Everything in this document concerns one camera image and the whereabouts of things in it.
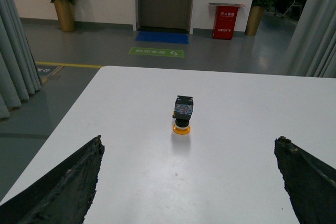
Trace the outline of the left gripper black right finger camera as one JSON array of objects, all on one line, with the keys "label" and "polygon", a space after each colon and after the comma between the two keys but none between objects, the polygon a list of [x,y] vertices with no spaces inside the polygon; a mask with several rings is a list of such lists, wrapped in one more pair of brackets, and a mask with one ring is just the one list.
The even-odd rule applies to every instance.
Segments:
[{"label": "left gripper black right finger camera", "polygon": [[299,223],[335,223],[335,168],[284,136],[274,154]]}]

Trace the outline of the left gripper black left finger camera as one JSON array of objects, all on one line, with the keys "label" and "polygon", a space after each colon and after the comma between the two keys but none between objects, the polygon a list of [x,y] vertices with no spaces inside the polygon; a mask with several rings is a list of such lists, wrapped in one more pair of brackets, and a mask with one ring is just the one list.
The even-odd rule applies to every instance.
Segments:
[{"label": "left gripper black left finger camera", "polygon": [[97,136],[1,205],[1,223],[83,223],[96,194],[104,146]]}]

